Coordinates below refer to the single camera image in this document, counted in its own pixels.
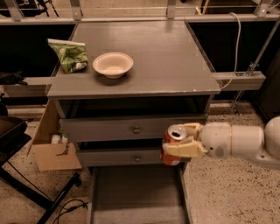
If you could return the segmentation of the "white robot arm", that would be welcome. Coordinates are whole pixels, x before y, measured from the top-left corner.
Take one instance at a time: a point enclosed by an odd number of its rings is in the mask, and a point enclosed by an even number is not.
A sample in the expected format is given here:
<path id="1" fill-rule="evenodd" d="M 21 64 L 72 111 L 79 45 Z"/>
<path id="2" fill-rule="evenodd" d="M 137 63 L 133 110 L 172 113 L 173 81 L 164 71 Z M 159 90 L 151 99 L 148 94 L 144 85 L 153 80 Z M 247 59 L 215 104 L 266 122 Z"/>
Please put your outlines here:
<path id="1" fill-rule="evenodd" d="M 271 169 L 280 169 L 280 117 L 264 128 L 228 122 L 174 124 L 164 133 L 160 158 L 178 165 L 189 158 L 244 158 Z"/>

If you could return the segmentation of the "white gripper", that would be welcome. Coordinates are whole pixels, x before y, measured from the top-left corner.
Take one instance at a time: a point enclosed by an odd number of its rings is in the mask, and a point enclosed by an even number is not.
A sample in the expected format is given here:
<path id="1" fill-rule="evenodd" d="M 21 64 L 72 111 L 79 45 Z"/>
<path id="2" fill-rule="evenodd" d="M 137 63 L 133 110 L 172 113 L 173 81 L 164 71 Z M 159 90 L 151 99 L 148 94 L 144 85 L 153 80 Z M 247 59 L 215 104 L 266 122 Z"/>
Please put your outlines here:
<path id="1" fill-rule="evenodd" d="M 199 142 L 164 143 L 164 152 L 178 158 L 198 158 L 207 154 L 210 158 L 228 158 L 231 146 L 231 125 L 226 122 L 198 122 L 183 125 L 188 136 L 199 136 Z"/>

